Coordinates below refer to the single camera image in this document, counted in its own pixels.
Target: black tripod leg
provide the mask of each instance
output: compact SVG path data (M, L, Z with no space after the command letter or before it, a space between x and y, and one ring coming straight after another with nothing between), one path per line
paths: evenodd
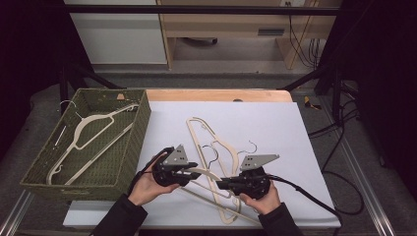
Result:
M287 91L292 91L294 89L297 89L298 87L304 85L305 83L309 82L310 80L316 79L322 75L326 70L328 69L328 66L323 66L321 68L318 68L317 70L305 75L301 79L298 79L297 81L291 83L290 85L284 87L284 88L278 88L278 89L284 89Z
M62 70L59 72L59 93L61 96L61 101L68 100L68 81L65 77L66 68L63 67ZM61 102L61 115L64 114L65 109L67 109L68 103Z
M125 89L125 88L118 87L118 86L114 85L113 83L107 81L105 78L97 75L94 72L91 72L89 70L84 69L80 65L72 65L72 68L74 68L74 70L76 70L80 74L82 74L82 75L84 75L88 78L91 78L92 80L100 83L101 85L104 85L105 87L107 87L109 89Z
M334 71L334 81L333 81L333 97L331 104L331 115L333 116L334 122L337 125L341 125L340 117L340 91L341 91L341 77L340 72L336 69Z

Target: wicker basket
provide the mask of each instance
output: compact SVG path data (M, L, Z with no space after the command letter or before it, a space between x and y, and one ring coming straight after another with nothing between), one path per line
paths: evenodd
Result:
M110 118L89 122L81 131L77 146L72 148L62 162L59 173L47 184L48 172L74 140L77 126L83 118L97 114L109 114L127 105L137 103L132 111L123 111ZM144 90L94 89L77 90L53 133L31 165L21 185L47 199L54 200L102 200L114 201L125 193L135 176L139 155L150 117L147 93ZM78 170L104 147L133 124L71 185L65 185ZM88 142L107 127L99 136Z

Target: right hand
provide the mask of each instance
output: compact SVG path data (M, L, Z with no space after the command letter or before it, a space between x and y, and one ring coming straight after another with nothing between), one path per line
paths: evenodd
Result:
M281 200L279 199L278 191L276 190L271 180L268 193L261 199L251 199L251 197L246 194L240 194L239 197L243 203L249 207L254 208L259 214L268 214L281 206Z

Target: wall outlet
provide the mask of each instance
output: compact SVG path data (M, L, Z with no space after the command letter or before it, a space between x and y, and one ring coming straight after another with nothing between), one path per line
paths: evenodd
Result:
M302 7L304 6L304 3L306 2L306 0L281 0L281 2L279 3L280 7L287 7L287 5L285 5L285 3L289 3L290 7Z

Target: wrist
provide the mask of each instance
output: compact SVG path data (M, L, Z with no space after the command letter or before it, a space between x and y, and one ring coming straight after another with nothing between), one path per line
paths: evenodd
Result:
M278 208L279 206L281 206L281 203L280 202L275 202L275 203L272 203L272 204L268 205L267 207L264 207L264 208L260 209L258 211L258 213L263 214L263 215L269 214L272 211L274 211L276 208Z
M133 196L133 195L130 195L128 197L128 200L137 207L140 207L145 204L145 202L141 198Z

